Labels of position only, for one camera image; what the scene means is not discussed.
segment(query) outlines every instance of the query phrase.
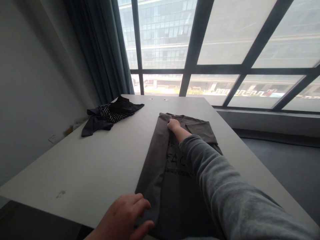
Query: person's left hand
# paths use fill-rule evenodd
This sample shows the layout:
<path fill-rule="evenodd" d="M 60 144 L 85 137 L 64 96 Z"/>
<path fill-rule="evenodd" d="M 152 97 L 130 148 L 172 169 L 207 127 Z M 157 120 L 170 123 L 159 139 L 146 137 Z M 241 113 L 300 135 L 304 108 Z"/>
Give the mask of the person's left hand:
<path fill-rule="evenodd" d="M 141 193 L 125 194 L 119 197 L 108 209 L 101 222 L 86 240 L 141 240 L 154 227 L 153 221 L 145 221 L 137 229 L 134 224 L 150 202 Z"/>

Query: wall outlet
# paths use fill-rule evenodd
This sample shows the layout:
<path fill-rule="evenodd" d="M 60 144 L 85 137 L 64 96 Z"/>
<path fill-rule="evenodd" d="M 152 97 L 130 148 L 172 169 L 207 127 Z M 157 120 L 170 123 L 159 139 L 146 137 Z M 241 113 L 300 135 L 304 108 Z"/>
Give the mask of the wall outlet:
<path fill-rule="evenodd" d="M 49 140 L 49 142 L 56 143 L 56 141 L 57 141 L 56 135 L 49 137 L 48 140 Z"/>

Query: shirt sleeve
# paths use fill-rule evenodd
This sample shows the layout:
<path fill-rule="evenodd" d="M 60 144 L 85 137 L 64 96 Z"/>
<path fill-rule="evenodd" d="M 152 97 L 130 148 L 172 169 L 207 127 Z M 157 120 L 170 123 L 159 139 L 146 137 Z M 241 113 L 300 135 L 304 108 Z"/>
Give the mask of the shirt sleeve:
<path fill-rule="evenodd" d="M 315 239 L 199 136 L 186 137 L 179 147 L 192 165 L 216 227 L 227 239 Z"/>

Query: gray floor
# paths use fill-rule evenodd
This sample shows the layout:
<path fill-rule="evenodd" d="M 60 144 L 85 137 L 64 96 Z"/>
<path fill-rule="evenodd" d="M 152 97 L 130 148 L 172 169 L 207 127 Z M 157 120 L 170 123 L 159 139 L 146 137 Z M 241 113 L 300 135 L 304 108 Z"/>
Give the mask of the gray floor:
<path fill-rule="evenodd" d="M 0 219 L 0 239 L 76 240 L 80 228 L 81 224 L 17 203 Z"/>
<path fill-rule="evenodd" d="M 255 138 L 261 136 L 260 133 L 255 134 Z M 290 136 L 284 138 L 280 136 L 280 138 L 281 141 L 292 139 Z M 314 221 L 320 225 L 320 205 L 318 204 L 320 202 L 320 148 L 253 139 L 243 139 L 243 141 Z M 295 139 L 294 144 L 299 144 L 299 141 L 299 139 Z M 312 142 L 317 145 L 316 141 L 316 139 L 302 139 L 303 145 L 310 145 Z M 83 228 L 80 224 L 19 203 L 12 205 L 7 210 L 7 214 L 3 214 L 3 209 L 1 210 L 1 239 L 76 240 L 83 239 L 90 232 L 90 229 L 85 228 L 82 231 Z"/>
<path fill-rule="evenodd" d="M 320 148 L 242 140 L 320 225 Z"/>

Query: dark curtain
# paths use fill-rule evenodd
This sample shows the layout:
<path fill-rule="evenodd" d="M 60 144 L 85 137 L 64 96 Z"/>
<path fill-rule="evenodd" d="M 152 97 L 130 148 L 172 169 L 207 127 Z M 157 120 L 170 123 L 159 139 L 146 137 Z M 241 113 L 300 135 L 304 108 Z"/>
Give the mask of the dark curtain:
<path fill-rule="evenodd" d="M 134 94 L 117 0 L 64 0 L 102 104 Z"/>

